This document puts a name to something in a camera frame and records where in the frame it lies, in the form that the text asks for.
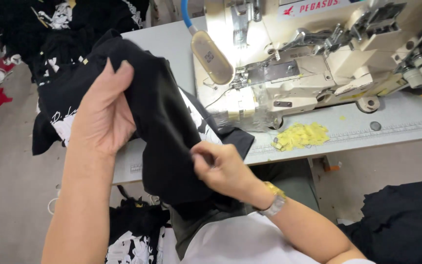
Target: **left hand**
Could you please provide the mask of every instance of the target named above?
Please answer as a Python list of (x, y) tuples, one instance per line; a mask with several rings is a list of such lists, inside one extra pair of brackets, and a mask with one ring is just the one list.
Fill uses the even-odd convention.
[(86, 148), (115, 156), (131, 138), (136, 125), (123, 93), (133, 81), (134, 69), (123, 61), (115, 73), (110, 59), (84, 95), (71, 127), (68, 149)]

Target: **sewing machine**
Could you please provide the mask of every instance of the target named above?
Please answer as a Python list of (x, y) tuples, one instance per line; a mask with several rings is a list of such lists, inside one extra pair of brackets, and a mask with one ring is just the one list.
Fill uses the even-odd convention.
[(218, 124), (282, 117), (422, 86), (422, 0), (205, 0), (207, 31), (235, 68), (217, 85), (194, 57), (197, 97)]

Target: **person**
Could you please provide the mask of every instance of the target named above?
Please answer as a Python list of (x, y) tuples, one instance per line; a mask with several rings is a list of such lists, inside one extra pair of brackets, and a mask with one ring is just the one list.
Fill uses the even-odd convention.
[[(136, 129), (123, 93), (133, 75), (126, 61), (115, 72), (107, 60), (81, 101), (43, 264), (92, 264), (105, 259), (115, 155)], [(202, 141), (190, 154), (196, 175), (216, 192), (257, 210), (274, 209), (276, 197), (283, 197), (255, 177), (233, 145)], [(328, 219), (291, 198), (279, 200), (269, 217), (252, 213), (200, 226), (182, 263), (372, 263)], [(180, 228), (174, 226), (173, 213), (172, 223), (174, 229)]]

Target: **wristwatch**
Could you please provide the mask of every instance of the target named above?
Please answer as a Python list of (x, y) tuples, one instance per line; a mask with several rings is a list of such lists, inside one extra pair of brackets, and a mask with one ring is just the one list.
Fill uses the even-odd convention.
[(283, 208), (284, 204), (286, 203), (286, 195), (281, 189), (274, 186), (272, 183), (268, 181), (264, 183), (273, 192), (274, 201), (273, 201), (273, 204), (271, 204), (271, 206), (268, 209), (266, 210), (257, 209), (257, 212), (261, 214), (262, 216), (272, 217), (273, 215), (281, 211), (281, 209)]

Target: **blue flexible lamp arm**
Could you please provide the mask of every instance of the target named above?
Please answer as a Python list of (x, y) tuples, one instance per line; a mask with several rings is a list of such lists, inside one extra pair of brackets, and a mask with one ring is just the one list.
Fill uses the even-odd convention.
[(185, 22), (185, 25), (187, 25), (187, 28), (191, 27), (191, 20), (190, 17), (188, 16), (188, 0), (181, 0), (181, 12), (182, 12), (182, 17), (183, 17), (183, 21)]

